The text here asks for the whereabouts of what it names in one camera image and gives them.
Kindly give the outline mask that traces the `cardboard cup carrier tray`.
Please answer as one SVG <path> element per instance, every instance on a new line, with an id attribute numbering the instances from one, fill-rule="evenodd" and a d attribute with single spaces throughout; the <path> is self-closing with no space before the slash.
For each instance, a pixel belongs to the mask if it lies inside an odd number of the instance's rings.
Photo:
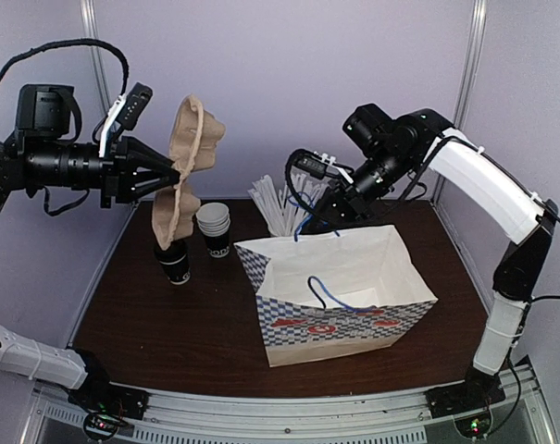
<path id="1" fill-rule="evenodd" d="M 152 229 L 156 243 L 167 250 L 174 241 L 193 234 L 193 217 L 201 201 L 188 184 L 194 172 L 212 168 L 216 163 L 216 148 L 224 137 L 226 127 L 195 95 L 180 104 L 169 141 L 168 157 L 172 167 L 180 173 L 177 182 L 155 194 L 152 206 Z"/>

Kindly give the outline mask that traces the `stack of paper cups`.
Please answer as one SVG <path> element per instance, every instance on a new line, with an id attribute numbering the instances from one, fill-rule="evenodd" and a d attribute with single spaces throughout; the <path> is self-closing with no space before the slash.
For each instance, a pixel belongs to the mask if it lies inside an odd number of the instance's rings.
<path id="1" fill-rule="evenodd" d="M 197 211 L 198 228 L 205 239 L 208 254 L 223 258 L 230 253 L 230 209 L 224 203 L 205 203 Z"/>

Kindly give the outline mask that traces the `checkered paper takeout bag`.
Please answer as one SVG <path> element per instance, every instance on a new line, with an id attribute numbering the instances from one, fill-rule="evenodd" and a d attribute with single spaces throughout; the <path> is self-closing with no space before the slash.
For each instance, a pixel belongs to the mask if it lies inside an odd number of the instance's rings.
<path id="1" fill-rule="evenodd" d="M 392 346 L 436 304 L 393 225 L 235 243 L 268 364 Z"/>

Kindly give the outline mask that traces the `single black paper cup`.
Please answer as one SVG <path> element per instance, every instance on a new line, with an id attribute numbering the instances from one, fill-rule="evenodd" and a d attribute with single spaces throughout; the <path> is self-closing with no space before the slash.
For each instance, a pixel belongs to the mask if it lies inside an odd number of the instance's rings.
<path id="1" fill-rule="evenodd" d="M 156 242 L 154 255 L 171 284 L 183 285 L 190 280 L 191 268 L 185 240 L 174 240 L 167 249 Z"/>

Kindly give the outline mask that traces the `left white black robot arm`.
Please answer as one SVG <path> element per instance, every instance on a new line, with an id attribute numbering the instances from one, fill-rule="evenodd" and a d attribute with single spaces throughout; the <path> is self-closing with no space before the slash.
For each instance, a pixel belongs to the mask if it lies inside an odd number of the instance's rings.
<path id="1" fill-rule="evenodd" d="M 28 84 L 19 92 L 13 133 L 0 142 L 0 212 L 13 191 L 33 196 L 52 187 L 100 192 L 100 205 L 130 204 L 178 183 L 171 160 L 134 137 L 139 116 L 152 98 L 137 83 L 111 106 L 101 139 L 79 143 L 81 111 L 66 85 Z M 97 411 L 117 400 L 104 367 L 89 352 L 58 349 L 24 338 L 0 325 L 0 371 L 59 385 Z"/>

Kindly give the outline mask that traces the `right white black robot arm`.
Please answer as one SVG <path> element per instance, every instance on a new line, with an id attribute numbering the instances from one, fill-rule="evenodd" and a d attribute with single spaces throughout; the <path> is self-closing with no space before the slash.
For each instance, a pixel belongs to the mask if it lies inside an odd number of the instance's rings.
<path id="1" fill-rule="evenodd" d="M 451 181 L 510 240 L 493 278 L 493 306 L 462 383 L 430 392 L 433 403 L 479 407 L 492 393 L 510 349 L 517 343 L 533 303 L 533 290 L 550 250 L 557 207 L 541 201 L 454 124 L 424 108 L 392 118 L 375 104 L 360 105 L 342 129 L 366 162 L 339 174 L 315 207 L 317 224 L 349 228 L 372 216 L 371 204 L 408 173 L 431 169 Z"/>

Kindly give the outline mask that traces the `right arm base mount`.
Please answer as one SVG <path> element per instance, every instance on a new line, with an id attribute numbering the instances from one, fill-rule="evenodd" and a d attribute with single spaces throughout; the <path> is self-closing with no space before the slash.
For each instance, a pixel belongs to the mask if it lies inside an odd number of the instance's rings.
<path id="1" fill-rule="evenodd" d="M 493 387 L 484 392 L 465 382 L 431 388 L 425 392 L 425 397 L 432 418 L 484 409 L 506 399 L 501 387 Z"/>

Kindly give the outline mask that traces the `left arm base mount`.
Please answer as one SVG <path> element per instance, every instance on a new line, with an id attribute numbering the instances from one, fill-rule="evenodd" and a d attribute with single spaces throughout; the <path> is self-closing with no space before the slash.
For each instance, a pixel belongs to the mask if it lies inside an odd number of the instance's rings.
<path id="1" fill-rule="evenodd" d="M 80 388 L 67 389 L 68 400 L 96 413 L 107 413 L 121 419 L 142 420 L 149 393 L 104 380 L 87 380 Z"/>

